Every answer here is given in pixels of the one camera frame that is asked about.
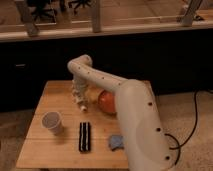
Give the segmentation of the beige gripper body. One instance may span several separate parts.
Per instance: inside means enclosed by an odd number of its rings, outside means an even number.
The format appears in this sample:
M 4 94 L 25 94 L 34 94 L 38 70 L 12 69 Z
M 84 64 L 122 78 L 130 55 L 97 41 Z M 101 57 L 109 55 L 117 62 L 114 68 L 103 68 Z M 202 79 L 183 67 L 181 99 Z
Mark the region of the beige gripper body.
M 83 79 L 76 79 L 72 80 L 73 87 L 72 87 L 72 94 L 78 100 L 85 99 L 85 92 L 87 90 L 88 84 Z

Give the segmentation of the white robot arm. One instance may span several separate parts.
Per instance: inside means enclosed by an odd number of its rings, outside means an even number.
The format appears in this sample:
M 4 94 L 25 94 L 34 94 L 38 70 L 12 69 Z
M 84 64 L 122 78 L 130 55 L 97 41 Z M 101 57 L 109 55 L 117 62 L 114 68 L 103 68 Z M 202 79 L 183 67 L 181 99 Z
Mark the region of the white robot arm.
M 88 108 L 88 82 L 115 95 L 130 171 L 175 171 L 155 97 L 146 83 L 94 69 L 88 55 L 70 60 L 67 68 L 73 74 L 73 95 L 81 111 Z

